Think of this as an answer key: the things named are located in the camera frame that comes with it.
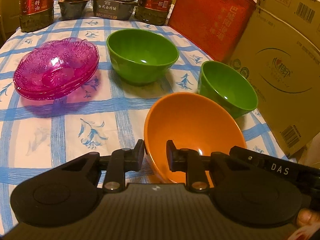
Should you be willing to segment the operator hand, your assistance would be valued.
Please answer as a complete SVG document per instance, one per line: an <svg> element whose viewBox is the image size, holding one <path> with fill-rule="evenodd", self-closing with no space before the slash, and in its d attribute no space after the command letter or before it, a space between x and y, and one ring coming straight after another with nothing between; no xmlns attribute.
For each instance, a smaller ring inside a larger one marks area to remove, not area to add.
<svg viewBox="0 0 320 240"><path fill-rule="evenodd" d="M309 209L301 209L297 216L297 225L299 227L303 227L306 225L311 225L313 223L318 223L320 220L319 212L309 210Z"/></svg>

